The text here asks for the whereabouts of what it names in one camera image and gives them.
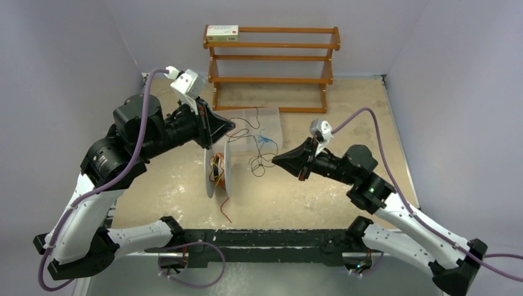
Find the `white plastic cable spool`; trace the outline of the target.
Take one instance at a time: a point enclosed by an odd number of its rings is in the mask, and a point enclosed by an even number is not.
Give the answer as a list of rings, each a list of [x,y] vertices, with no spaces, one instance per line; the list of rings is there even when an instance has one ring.
[[[231,149],[229,142],[225,142],[223,152],[215,153],[211,148],[204,153],[204,181],[208,198],[214,196],[216,188],[225,191],[227,198],[232,197],[232,168]]]

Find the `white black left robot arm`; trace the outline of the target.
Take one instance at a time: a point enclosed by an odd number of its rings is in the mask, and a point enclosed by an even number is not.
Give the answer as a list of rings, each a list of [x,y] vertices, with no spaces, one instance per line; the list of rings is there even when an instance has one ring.
[[[88,149],[60,220],[52,231],[34,238],[42,255],[39,274],[48,272],[56,281],[89,278],[130,253],[180,250],[186,234],[172,216],[126,229],[105,228],[103,222],[152,158],[190,141],[208,150],[235,128],[201,98],[196,99],[195,110],[180,104],[164,116],[155,96],[137,94],[117,107],[113,117],[106,136]]]

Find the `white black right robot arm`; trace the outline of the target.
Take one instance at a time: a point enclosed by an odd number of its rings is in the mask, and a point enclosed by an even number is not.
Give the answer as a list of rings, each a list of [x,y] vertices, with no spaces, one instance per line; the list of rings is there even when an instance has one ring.
[[[272,163],[300,181],[315,173],[349,185],[346,195],[352,204],[399,229],[388,231],[358,216],[346,230],[347,245],[355,251],[366,247],[388,253],[431,276],[447,295],[466,295],[480,268],[473,258],[483,258],[487,245],[453,234],[404,202],[398,189],[374,172],[377,160],[365,145],[350,146],[342,157],[328,150],[317,153],[318,145],[307,138],[297,148],[273,157]]]

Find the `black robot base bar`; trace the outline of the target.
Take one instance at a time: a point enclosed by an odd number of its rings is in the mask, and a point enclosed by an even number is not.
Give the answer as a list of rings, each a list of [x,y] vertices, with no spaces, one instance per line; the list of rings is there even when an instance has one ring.
[[[211,262],[320,263],[367,270],[382,254],[366,247],[361,224],[347,229],[184,229],[158,253],[178,253],[189,268]]]

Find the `clear plastic divided tray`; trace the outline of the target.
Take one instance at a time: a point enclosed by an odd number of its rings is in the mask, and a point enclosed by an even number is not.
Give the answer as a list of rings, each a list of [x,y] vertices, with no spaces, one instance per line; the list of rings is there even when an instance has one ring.
[[[233,121],[236,128],[218,141],[229,142],[231,152],[277,152],[283,147],[282,126],[277,107],[234,109],[217,114]]]

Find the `orange wooden shelf rack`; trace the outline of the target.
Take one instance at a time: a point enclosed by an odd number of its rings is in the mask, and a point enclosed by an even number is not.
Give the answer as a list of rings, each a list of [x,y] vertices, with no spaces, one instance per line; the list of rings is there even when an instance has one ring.
[[[212,84],[214,110],[253,108],[219,102],[223,86],[236,83],[312,84],[319,89],[319,105],[280,107],[286,113],[326,113],[326,88],[333,84],[332,55],[340,50],[338,27],[246,27],[227,37],[210,36],[206,25],[203,47],[209,51],[207,81]]]

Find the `white cardboard box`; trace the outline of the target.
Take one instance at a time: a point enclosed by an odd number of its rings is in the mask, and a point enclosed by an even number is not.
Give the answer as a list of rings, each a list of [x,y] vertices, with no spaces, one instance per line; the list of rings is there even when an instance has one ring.
[[[238,25],[208,25],[205,33],[208,43],[238,42]]]

